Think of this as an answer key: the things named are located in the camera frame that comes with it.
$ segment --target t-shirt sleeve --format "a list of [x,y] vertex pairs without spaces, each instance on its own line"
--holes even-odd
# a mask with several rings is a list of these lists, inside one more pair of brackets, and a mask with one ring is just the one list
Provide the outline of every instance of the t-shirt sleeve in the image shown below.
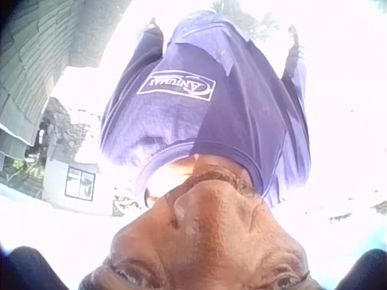
[[137,37],[137,46],[133,56],[126,66],[117,87],[106,105],[101,119],[100,147],[103,145],[105,134],[109,132],[108,116],[114,115],[117,107],[125,98],[128,102],[131,94],[127,94],[128,88],[140,86],[142,80],[147,78],[148,72],[152,70],[163,56],[163,32],[158,25],[149,24],[143,28]]

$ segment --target neck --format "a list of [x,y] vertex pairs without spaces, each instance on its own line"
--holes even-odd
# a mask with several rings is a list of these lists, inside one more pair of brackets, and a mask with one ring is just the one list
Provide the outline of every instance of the neck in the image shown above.
[[247,184],[252,185],[249,173],[239,164],[220,156],[195,154],[166,164],[156,170],[148,181],[152,198],[160,198],[182,184],[188,177],[199,175],[209,169],[227,169]]

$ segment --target dark object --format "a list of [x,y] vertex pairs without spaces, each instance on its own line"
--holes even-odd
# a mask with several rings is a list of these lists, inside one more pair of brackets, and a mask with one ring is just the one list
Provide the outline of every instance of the dark object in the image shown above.
[[42,254],[27,246],[15,249],[7,257],[1,254],[0,289],[68,290]]
[[387,255],[374,249],[363,254],[335,290],[386,290]]

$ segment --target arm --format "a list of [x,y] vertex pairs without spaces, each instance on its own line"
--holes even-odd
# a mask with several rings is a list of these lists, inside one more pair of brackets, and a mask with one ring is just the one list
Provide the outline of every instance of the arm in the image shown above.
[[290,27],[294,45],[289,49],[282,82],[294,101],[298,101],[304,109],[307,68],[305,65],[304,46],[299,43],[296,29]]

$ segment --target house wall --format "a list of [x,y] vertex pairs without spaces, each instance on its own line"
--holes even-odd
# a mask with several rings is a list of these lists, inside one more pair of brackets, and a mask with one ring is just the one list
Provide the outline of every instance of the house wall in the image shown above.
[[[95,166],[75,165],[72,167],[95,173]],[[47,160],[43,183],[42,199],[56,208],[71,210],[79,213],[111,215],[114,186],[108,179],[97,173],[94,181],[92,201],[65,196],[67,171],[69,165],[56,160]]]

